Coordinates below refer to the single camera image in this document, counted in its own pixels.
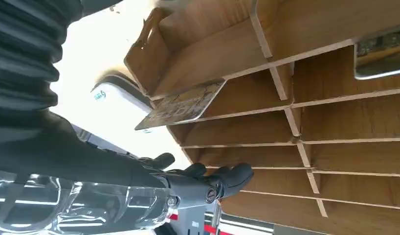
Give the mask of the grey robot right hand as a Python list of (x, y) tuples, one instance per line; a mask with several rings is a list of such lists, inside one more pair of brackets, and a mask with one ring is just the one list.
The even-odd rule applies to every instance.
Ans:
[(155, 229), (176, 209), (238, 193), (249, 164), (166, 170), (170, 153), (135, 158), (81, 141), (47, 110), (0, 109), (0, 235), (99, 235)]

